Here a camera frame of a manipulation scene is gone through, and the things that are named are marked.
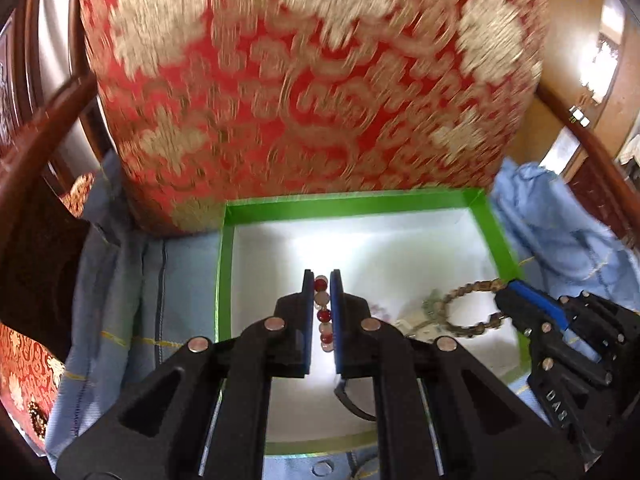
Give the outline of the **green jade charm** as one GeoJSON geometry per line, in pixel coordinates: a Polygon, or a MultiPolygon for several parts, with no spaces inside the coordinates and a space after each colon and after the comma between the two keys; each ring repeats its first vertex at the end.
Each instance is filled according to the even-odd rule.
{"type": "Polygon", "coordinates": [[[421,310],[428,324],[442,324],[446,321],[444,295],[439,289],[433,289],[422,301],[421,310]]]}

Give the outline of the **white wristwatch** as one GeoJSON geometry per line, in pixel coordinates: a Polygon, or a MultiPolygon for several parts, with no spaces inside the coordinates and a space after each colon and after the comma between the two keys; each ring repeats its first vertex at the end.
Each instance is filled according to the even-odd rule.
{"type": "Polygon", "coordinates": [[[433,340],[439,335],[437,324],[431,319],[426,318],[422,314],[408,315],[404,318],[398,318],[393,322],[395,326],[404,336],[423,341],[433,340]]]}

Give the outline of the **black fitness band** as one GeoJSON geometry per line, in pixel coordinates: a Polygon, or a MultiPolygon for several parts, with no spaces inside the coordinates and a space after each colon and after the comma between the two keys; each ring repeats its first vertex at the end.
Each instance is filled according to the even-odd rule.
{"type": "Polygon", "coordinates": [[[366,411],[363,411],[348,395],[346,391],[347,382],[345,379],[340,379],[333,392],[334,396],[337,398],[338,402],[340,402],[350,414],[365,420],[366,422],[376,422],[376,417],[366,411]]]}

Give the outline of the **blue patterned cloth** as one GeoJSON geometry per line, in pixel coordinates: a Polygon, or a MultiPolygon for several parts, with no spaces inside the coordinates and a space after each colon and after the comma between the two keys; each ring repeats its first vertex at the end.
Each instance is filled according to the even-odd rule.
{"type": "MultiPolygon", "coordinates": [[[[588,214],[559,176],[532,162],[505,160],[490,204],[530,284],[552,296],[589,290],[638,308],[638,252],[588,214]]],[[[50,464],[122,388],[215,326],[217,233],[142,233],[129,212],[115,154],[104,159],[82,216],[91,228],[74,291],[72,348],[47,429],[50,464]]]]}

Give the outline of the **green cardboard box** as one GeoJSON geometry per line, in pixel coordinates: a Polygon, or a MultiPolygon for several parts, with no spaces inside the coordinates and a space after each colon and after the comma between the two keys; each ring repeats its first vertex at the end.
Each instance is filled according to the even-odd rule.
{"type": "MultiPolygon", "coordinates": [[[[488,197],[476,188],[239,200],[220,231],[215,335],[240,336],[273,314],[280,297],[300,292],[305,270],[341,271],[344,291],[393,325],[421,314],[433,289],[519,278],[518,265],[488,197]]],[[[334,396],[340,376],[324,352],[314,317],[310,373],[273,379],[267,456],[335,454],[375,443],[375,426],[334,396]]],[[[525,373],[524,337],[511,322],[463,343],[500,379],[525,373]]]]}

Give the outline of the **red gold brocade cushion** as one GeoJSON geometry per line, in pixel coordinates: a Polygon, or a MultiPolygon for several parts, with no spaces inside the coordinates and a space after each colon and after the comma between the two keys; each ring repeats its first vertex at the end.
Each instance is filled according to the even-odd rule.
{"type": "Polygon", "coordinates": [[[79,0],[129,206],[158,235],[232,200],[490,188],[548,0],[79,0]]]}

